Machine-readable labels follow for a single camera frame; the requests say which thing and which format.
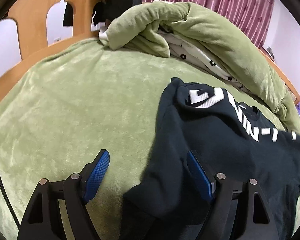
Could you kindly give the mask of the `wooden bed frame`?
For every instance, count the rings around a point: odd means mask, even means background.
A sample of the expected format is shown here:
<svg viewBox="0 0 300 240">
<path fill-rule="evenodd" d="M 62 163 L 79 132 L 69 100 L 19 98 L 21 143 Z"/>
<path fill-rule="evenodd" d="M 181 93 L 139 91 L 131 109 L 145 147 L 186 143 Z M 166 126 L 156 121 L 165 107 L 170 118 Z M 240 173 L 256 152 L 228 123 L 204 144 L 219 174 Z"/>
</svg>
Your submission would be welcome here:
<svg viewBox="0 0 300 240">
<path fill-rule="evenodd" d="M 47 44 L 46 17 L 59 0 L 16 0 L 9 16 L 17 24 L 21 62 L 0 77 L 0 102 L 23 75 L 40 60 L 65 50 L 70 45 L 95 37 L 91 31 L 93 7 L 102 0 L 66 0 L 74 9 L 73 36 L 52 45 Z"/>
</svg>

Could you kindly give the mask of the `dark navy sweatshirt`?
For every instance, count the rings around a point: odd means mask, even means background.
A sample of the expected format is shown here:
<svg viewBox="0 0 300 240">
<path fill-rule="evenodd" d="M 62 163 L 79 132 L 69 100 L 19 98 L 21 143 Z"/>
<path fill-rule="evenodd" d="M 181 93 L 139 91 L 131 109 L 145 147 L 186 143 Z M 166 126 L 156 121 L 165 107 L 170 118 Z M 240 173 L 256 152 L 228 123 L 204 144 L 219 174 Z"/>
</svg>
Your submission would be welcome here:
<svg viewBox="0 0 300 240">
<path fill-rule="evenodd" d="M 188 170 L 195 152 L 212 175 L 255 179 L 279 239 L 290 239 L 300 197 L 300 135 L 278 130 L 224 88 L 175 77 L 158 108 L 155 140 L 141 183 L 123 196 L 121 239 L 195 239 L 211 205 Z"/>
</svg>

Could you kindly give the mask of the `green folded duvet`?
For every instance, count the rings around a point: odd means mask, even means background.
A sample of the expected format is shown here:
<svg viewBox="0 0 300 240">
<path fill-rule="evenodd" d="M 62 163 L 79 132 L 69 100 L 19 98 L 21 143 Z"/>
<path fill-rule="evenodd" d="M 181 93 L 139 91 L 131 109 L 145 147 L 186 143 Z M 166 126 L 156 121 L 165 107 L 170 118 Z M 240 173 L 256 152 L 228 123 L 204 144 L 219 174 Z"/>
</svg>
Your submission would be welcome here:
<svg viewBox="0 0 300 240">
<path fill-rule="evenodd" d="M 300 115 L 283 80 L 259 49 L 229 20 L 191 2 L 136 5 L 99 33 L 112 50 L 126 47 L 186 60 L 258 96 L 290 131 L 300 134 Z"/>
</svg>

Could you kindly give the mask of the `green plush bed sheet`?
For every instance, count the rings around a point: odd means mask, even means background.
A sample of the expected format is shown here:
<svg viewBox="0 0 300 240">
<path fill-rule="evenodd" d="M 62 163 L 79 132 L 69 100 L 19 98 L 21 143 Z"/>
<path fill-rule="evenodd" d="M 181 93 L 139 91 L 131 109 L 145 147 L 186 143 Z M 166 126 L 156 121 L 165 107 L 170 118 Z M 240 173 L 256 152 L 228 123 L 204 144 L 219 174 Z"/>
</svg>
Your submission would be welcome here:
<svg viewBox="0 0 300 240">
<path fill-rule="evenodd" d="M 117 239 L 122 195 L 140 182 L 158 103 L 173 77 L 226 88 L 277 128 L 300 133 L 295 106 L 275 113 L 261 99 L 174 57 L 112 51 L 94 38 L 83 40 L 31 67 L 0 103 L 0 175 L 12 205 L 0 192 L 2 234 L 17 238 L 15 218 L 22 219 L 40 179 L 63 180 L 106 149 L 110 167 L 87 210 L 102 239 Z"/>
</svg>

